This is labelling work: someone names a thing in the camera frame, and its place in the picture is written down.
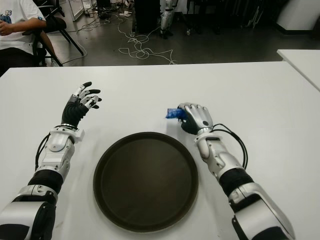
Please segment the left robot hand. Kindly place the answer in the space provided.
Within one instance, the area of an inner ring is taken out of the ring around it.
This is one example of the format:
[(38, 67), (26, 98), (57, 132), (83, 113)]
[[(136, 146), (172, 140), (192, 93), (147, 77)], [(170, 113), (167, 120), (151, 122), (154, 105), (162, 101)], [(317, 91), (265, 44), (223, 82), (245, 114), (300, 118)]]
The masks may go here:
[(98, 109), (98, 103), (102, 99), (98, 96), (99, 89), (89, 89), (92, 82), (85, 82), (80, 85), (67, 101), (61, 117), (61, 125), (78, 128), (79, 122), (84, 118), (90, 109)]

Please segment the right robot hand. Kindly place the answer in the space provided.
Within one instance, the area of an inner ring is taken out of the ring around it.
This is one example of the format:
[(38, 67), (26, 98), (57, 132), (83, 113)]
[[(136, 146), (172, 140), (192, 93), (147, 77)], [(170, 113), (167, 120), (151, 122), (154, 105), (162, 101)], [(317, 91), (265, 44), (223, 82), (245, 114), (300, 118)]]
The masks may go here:
[(212, 117), (209, 110), (195, 103), (180, 103), (179, 109), (182, 109), (186, 114), (186, 119), (182, 120), (181, 128), (192, 135), (197, 135), (199, 132), (210, 132), (214, 128)]

